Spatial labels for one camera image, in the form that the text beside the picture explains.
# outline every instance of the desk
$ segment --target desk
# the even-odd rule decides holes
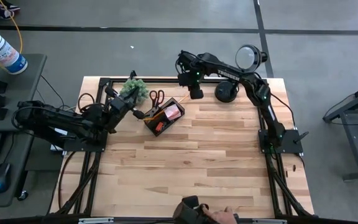
[[[12,130],[12,128],[10,128],[11,114],[16,110],[17,102],[31,100],[33,98],[42,69],[45,65],[45,55],[25,54],[24,57],[29,61],[29,66],[24,73],[14,77],[14,82],[11,83],[12,85],[8,84],[6,97],[9,112],[5,119],[0,121],[0,131]],[[11,163],[12,165],[11,186],[6,192],[0,194],[0,207],[9,206],[12,203],[12,199],[22,191],[22,184],[24,184],[25,175],[27,173],[23,172],[23,170],[31,148],[32,139],[33,137],[28,134],[15,133],[14,145],[6,160],[6,162]],[[1,149],[0,163],[2,163],[7,156],[9,148],[11,147],[11,142],[12,134],[8,134]]]
[[[84,77],[80,94],[96,96],[99,78]],[[288,103],[283,79],[268,82],[272,93]],[[187,88],[177,83],[147,83],[147,86],[149,90],[162,89],[165,100],[171,97],[180,100],[188,94]],[[241,218],[273,217],[265,157],[259,153],[257,110],[243,88],[232,103],[221,103],[214,97],[215,86],[201,85],[203,99],[183,100],[185,116],[157,138],[143,121],[127,114],[117,126],[117,133],[109,135],[102,153],[93,217],[171,217],[182,197],[189,195],[198,195],[200,202],[207,203],[212,210],[230,205]],[[120,90],[122,83],[113,87]],[[91,103],[88,98],[81,102],[88,103]],[[274,98],[272,104],[278,120],[292,128],[288,108]],[[145,112],[150,108],[150,99],[138,107]],[[77,152],[67,165],[62,203],[78,185],[83,157],[84,153]],[[289,189],[313,213],[301,161],[294,155],[282,157]],[[278,195],[285,211],[281,190]],[[57,190],[50,212],[56,210]]]

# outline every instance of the small box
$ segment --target small box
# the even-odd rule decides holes
[[[180,114],[181,114],[180,117],[175,118],[175,119],[170,121],[167,118],[167,116],[165,115],[165,113],[161,113],[154,120],[151,120],[151,121],[145,120],[144,121],[146,126],[153,132],[155,137],[159,136],[169,126],[173,125],[178,119],[180,119],[183,115],[185,115],[185,109],[174,98],[170,98],[166,103],[164,103],[155,114],[158,114],[163,109],[165,109],[165,108],[167,108],[167,107],[169,107],[171,105],[176,105],[178,107],[178,109],[180,111]],[[150,116],[150,113],[151,113],[151,110],[149,110],[148,112],[145,113],[146,118],[148,118]],[[157,128],[158,124],[160,124],[160,123],[165,123],[165,124],[164,124],[163,128],[161,129],[161,131],[157,131],[156,128]]]

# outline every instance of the wooden tabletop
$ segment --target wooden tabletop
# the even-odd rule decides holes
[[[80,94],[96,97],[99,78],[84,77]],[[270,78],[268,82],[272,93],[288,103],[283,79]],[[203,99],[184,99],[180,103],[186,110],[184,117],[159,137],[143,121],[126,115],[117,133],[109,135],[102,154],[92,216],[171,217],[183,197],[198,195],[200,203],[207,203],[212,210],[231,206],[241,218],[273,217],[265,157],[259,153],[257,110],[243,88],[232,103],[221,103],[215,99],[215,86],[203,83]],[[113,86],[117,91],[121,87],[122,83]],[[147,87],[163,90],[165,101],[171,97],[180,100],[188,94],[187,88],[176,83],[147,83]],[[91,100],[87,97],[81,101],[82,105],[88,103]],[[278,120],[292,128],[288,108],[275,98],[272,105]],[[143,112],[150,108],[150,99],[138,107]],[[78,185],[83,157],[84,153],[78,152],[67,165],[62,204]],[[289,154],[282,157],[289,189],[313,213],[300,159]],[[285,212],[281,190],[278,195]],[[50,212],[56,210],[57,190]]]

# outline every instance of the gray desk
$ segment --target gray desk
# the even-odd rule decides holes
[[[18,101],[31,100],[33,98],[35,88],[38,84],[40,74],[45,65],[46,56],[40,54],[27,54],[24,55],[29,61],[27,70],[15,77],[11,77],[11,85],[8,86],[6,94],[9,97],[8,107],[10,112],[7,114],[4,121],[0,121],[0,130],[11,130],[11,117],[14,107]],[[11,186],[9,189],[0,194],[0,207],[9,206],[12,199],[21,192],[22,184],[24,183],[25,175],[24,167],[29,155],[33,137],[25,133],[15,133],[14,145],[8,155],[7,162],[11,163]],[[0,153],[0,163],[3,162],[7,156],[8,150],[11,146],[12,134],[8,134],[3,148]]]

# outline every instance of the concrete floor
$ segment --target concrete floor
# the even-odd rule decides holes
[[[19,25],[258,29],[253,0],[12,0],[22,7]],[[358,0],[259,0],[265,29],[358,30]],[[0,34],[13,46],[14,31]],[[48,55],[43,75],[74,105],[83,76],[174,76],[181,49],[211,52],[234,64],[242,44],[261,47],[259,34],[197,32],[23,31],[24,53]],[[358,180],[342,181],[357,170],[341,126],[323,123],[331,105],[358,90],[358,35],[267,35],[272,74],[284,78],[303,140],[306,174],[315,214],[358,221]],[[61,77],[70,78],[70,84]],[[59,99],[44,82],[39,90],[55,106]],[[2,208],[0,218],[43,215],[57,175],[38,172],[26,183],[24,202]]]

